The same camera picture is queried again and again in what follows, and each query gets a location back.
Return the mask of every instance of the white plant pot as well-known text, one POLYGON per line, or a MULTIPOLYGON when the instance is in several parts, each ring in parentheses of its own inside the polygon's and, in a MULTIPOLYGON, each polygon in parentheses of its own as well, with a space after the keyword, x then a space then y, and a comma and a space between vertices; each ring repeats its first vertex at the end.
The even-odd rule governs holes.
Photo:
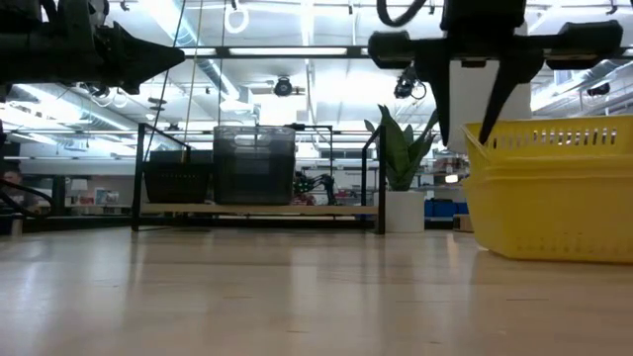
MULTIPOLYGON (((378 193, 374 205, 378 205, 378 193)), ((424 193, 387 192, 385 205, 385 231, 418 233, 424 231, 424 193)))

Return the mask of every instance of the yellow plastic basket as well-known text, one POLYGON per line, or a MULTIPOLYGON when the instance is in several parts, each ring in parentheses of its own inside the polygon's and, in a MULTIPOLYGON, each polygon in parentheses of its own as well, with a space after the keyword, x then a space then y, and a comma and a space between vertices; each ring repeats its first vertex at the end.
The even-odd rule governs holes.
POLYGON ((633 117, 467 124, 475 236, 516 259, 633 262, 633 117))

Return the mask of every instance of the floor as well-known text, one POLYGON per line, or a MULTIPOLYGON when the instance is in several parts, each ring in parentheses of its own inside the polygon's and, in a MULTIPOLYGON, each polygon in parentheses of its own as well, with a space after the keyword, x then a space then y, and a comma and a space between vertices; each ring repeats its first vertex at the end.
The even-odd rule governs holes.
POLYGON ((0 240, 0 355, 630 355, 632 272, 447 231, 34 234, 0 240))

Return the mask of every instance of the potted plant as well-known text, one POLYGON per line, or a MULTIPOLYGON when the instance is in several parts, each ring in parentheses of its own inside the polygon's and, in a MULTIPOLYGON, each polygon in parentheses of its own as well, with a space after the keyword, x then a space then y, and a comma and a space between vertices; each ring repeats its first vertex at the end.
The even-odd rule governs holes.
MULTIPOLYGON (((409 188, 419 164, 431 149, 435 133, 431 131, 438 122, 437 111, 434 111, 426 123, 422 134, 415 138, 413 127, 408 125, 403 131, 392 118, 386 106, 379 105, 382 118, 380 125, 386 129, 387 136, 387 180, 389 191, 386 199, 387 232, 422 232, 424 231, 424 195, 410 192, 409 188)), ((365 120, 368 131, 375 130, 372 123, 365 120)))

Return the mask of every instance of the wooden shelf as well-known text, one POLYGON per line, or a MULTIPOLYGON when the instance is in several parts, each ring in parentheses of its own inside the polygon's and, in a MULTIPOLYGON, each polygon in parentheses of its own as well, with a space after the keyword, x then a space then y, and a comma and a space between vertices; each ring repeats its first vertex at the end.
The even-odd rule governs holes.
POLYGON ((208 204, 145 204, 143 213, 376 215, 378 207, 345 206, 220 206, 208 204))

